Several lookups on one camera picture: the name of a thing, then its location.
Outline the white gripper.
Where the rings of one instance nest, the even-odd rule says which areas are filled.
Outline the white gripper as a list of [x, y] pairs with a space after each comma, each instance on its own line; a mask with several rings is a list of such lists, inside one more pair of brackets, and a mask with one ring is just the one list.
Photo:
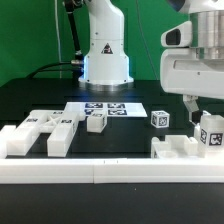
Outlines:
[[198, 59], [189, 48], [167, 49], [161, 56], [160, 83], [165, 92], [184, 95], [189, 121], [196, 125], [198, 97], [224, 99], [224, 60]]

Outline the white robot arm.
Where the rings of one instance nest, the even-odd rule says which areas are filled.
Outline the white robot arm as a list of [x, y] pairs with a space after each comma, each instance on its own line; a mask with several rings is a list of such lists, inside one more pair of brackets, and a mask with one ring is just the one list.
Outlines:
[[[199, 97], [224, 99], [224, 0], [167, 0], [189, 19], [164, 32], [160, 83], [181, 94], [189, 112]], [[98, 91], [130, 85], [124, 52], [124, 15], [111, 0], [84, 0], [90, 19], [90, 50], [80, 85]]]

